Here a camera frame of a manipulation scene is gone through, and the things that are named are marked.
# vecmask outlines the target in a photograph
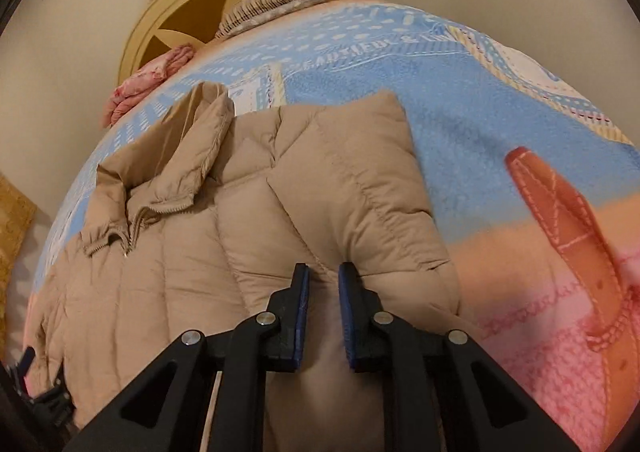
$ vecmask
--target metal screw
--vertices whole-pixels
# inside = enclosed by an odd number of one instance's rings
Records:
[[[459,329],[454,329],[449,333],[449,341],[459,346],[466,344],[468,340],[469,336],[464,331],[460,331]]]
[[[185,331],[182,333],[182,337],[180,338],[182,343],[186,346],[193,346],[200,342],[200,333],[198,331],[194,331],[193,329],[190,331]]]
[[[255,321],[261,326],[268,326],[276,321],[276,316],[271,311],[263,311],[255,316]]]
[[[394,321],[394,316],[386,311],[378,311],[373,315],[373,320],[378,324],[386,325],[391,324]]]

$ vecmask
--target pink fabric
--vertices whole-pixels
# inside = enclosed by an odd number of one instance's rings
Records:
[[[120,84],[104,105],[102,127],[110,127],[137,106],[154,89],[193,58],[191,44],[182,44],[147,62]]]

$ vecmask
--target jacket sleeve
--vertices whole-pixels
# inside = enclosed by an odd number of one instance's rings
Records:
[[[66,281],[70,256],[76,251],[78,236],[66,245],[49,270],[42,289],[35,295],[24,332],[24,345],[31,346],[36,357],[27,376],[31,396],[52,387],[63,358]]]

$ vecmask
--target white wall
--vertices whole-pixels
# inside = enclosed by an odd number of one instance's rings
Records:
[[[54,217],[102,136],[102,104],[148,0],[22,0],[0,36],[0,172]]]

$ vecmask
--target jacket zipper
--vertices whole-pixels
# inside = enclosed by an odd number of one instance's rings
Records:
[[[103,242],[102,244],[97,245],[97,246],[89,247],[89,248],[86,250],[86,251],[88,252],[88,254],[89,254],[89,255],[93,255],[93,254],[95,254],[95,252],[97,252],[98,250],[101,250],[101,249],[103,249],[103,248],[105,248],[105,247],[108,247],[108,246],[109,246],[109,244],[110,244],[110,243],[109,243],[109,238],[110,238],[112,235],[117,235],[117,236],[121,239],[121,241],[123,242],[123,245],[122,245],[122,246],[123,246],[123,248],[124,248],[124,255],[125,255],[125,257],[126,257],[126,256],[127,256],[127,253],[129,253],[129,236],[127,236],[127,234],[126,234],[126,233],[124,233],[124,232],[123,232],[123,231],[121,231],[121,230],[113,230],[113,231],[108,232],[108,233],[107,233],[107,235],[104,237],[104,242]]]
[[[147,210],[154,212],[158,215],[175,214],[182,210],[188,209],[192,204],[193,203],[189,201],[188,203],[182,204],[180,206],[171,207],[167,209],[157,209],[149,206],[142,207],[140,211],[137,213],[135,219],[133,220],[133,223],[131,224],[130,239],[126,238],[127,248],[126,248],[126,251],[124,252],[125,256],[129,254],[129,252],[136,247],[136,243],[138,242],[138,236],[140,235],[140,227],[144,219],[144,214],[146,213]]]

